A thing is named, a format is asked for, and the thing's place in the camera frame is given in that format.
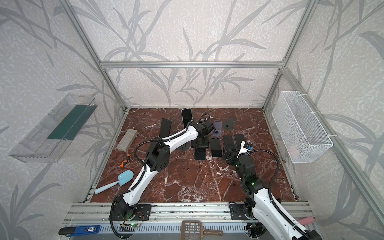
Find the teal phone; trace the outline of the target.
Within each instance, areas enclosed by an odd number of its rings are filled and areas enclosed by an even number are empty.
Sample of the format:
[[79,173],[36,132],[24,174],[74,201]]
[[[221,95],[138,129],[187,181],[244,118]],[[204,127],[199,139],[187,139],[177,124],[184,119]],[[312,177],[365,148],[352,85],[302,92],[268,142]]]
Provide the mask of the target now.
[[241,143],[245,141],[246,141],[245,136],[243,134],[235,134],[235,142],[236,142],[237,150],[241,149]]

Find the dark grey front stand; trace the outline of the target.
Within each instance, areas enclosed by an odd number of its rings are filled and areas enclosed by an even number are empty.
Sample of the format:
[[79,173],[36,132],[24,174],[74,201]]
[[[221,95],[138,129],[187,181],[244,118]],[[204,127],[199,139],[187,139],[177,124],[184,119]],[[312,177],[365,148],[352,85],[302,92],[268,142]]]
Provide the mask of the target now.
[[226,131],[232,131],[234,129],[234,125],[235,125],[235,119],[233,118],[228,118],[226,119],[225,121],[225,124],[224,124],[224,130]]

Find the purple-edged phone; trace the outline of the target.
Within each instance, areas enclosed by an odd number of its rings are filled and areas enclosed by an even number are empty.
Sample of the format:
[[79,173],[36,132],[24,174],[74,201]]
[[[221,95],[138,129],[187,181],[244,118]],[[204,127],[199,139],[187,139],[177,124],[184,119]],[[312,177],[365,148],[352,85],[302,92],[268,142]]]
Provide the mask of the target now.
[[237,150],[232,135],[223,135],[224,146],[230,151],[235,152]]

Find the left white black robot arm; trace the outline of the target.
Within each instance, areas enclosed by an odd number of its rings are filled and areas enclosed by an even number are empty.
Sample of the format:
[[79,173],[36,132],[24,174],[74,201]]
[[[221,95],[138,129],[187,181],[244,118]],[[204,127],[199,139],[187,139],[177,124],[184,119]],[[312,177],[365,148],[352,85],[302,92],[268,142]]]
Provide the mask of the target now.
[[138,144],[133,154],[142,164],[142,169],[131,186],[115,196],[110,210],[110,223],[130,219],[137,212],[137,205],[144,190],[151,180],[168,166],[174,150],[191,141],[200,146],[213,131],[214,124],[207,119],[190,121],[176,134]]

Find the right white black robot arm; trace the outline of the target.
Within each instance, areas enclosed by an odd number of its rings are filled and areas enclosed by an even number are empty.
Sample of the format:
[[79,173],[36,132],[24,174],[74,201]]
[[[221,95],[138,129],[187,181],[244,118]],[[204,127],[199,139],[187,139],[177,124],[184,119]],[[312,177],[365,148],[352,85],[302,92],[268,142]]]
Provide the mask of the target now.
[[[266,185],[255,172],[252,153],[270,154],[276,161],[276,169]],[[228,165],[233,166],[241,179],[241,186],[248,196],[245,205],[251,210],[251,216],[258,220],[276,240],[320,240],[315,230],[307,230],[292,217],[272,194],[272,186],[280,170],[279,158],[267,150],[248,150],[236,154],[226,150],[223,156]]]

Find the black phone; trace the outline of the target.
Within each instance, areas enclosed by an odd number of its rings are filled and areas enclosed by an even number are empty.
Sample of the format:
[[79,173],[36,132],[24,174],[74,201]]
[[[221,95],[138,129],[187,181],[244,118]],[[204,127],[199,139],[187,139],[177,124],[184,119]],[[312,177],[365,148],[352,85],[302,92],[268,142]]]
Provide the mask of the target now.
[[206,149],[205,148],[195,148],[195,160],[204,161],[206,159]]
[[172,121],[165,119],[165,118],[162,118],[159,137],[160,138],[166,138],[166,137],[170,136],[171,135],[171,126],[172,126]]

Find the teal-edged phone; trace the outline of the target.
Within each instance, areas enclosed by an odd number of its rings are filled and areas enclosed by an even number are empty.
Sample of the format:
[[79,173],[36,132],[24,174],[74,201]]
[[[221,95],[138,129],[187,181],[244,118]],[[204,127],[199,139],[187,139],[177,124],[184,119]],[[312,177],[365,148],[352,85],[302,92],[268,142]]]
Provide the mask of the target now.
[[221,158],[223,156],[221,141],[219,138],[210,139],[210,147],[213,158]]

